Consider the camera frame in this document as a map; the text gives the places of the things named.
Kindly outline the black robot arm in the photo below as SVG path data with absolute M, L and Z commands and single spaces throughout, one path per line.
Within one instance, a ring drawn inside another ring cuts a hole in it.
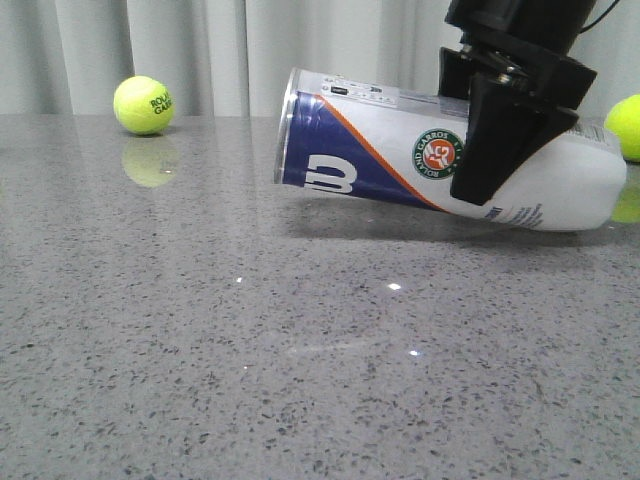
M 568 52 L 591 1 L 454 1 L 461 48 L 440 50 L 438 93 L 469 104 L 451 195 L 483 205 L 533 154 L 571 129 L 596 73 Z

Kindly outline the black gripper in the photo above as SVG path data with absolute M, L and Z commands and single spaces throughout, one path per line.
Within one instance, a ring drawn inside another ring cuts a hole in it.
M 450 187 L 482 206 L 533 154 L 571 129 L 596 72 L 568 55 L 581 29 L 539 38 L 469 29 L 462 53 L 441 47 L 438 95 L 469 98 L 468 128 Z M 471 74 L 471 62 L 476 64 Z

